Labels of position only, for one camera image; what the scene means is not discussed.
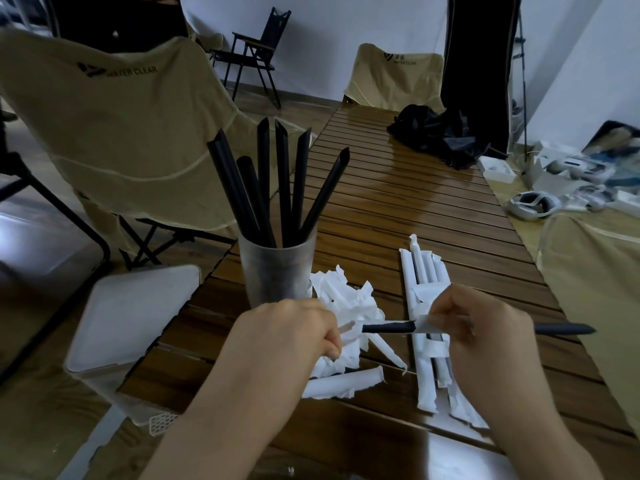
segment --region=trash bag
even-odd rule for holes
[[[467,117],[452,107],[438,114],[429,106],[409,104],[387,131],[412,150],[436,155],[456,170],[469,168],[491,145],[471,135]]]

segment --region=white lid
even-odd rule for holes
[[[69,347],[66,369],[82,372],[137,361],[199,284],[200,268],[192,264],[101,279]]]

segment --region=slatted tabletop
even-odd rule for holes
[[[498,296],[537,322],[564,321],[491,189],[476,169],[456,171],[391,138],[395,113],[343,105],[309,154],[308,210],[336,156],[351,161],[318,224],[313,271],[343,268],[350,284],[369,281],[387,319],[408,319],[399,248],[418,235],[442,256],[451,280]],[[249,309],[237,246],[172,320],[121,387],[161,408],[183,412],[218,357],[233,320]],[[412,363],[410,340],[385,337]],[[637,478],[640,442],[575,337],[539,337],[556,406],[606,478]],[[513,478],[491,439],[448,415],[438,390],[437,415],[417,409],[417,379],[374,346],[361,368],[383,364],[385,382],[352,399],[304,399],[273,441],[283,450],[340,471],[377,479]]]

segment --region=hand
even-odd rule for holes
[[[451,285],[429,321],[451,336],[449,355],[460,390],[490,427],[526,411],[557,416],[531,317],[490,295]],[[469,321],[457,315],[468,315]]]
[[[298,404],[318,358],[336,360],[341,351],[335,315],[320,300],[267,303],[236,320],[201,393],[228,388],[235,403],[258,401],[257,410],[267,409],[269,434],[275,435]],[[265,424],[264,418],[256,423]]]

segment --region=plastic cup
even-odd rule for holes
[[[316,234],[315,228],[306,242],[293,248],[264,248],[240,234],[244,286],[252,308],[281,299],[307,297]]]

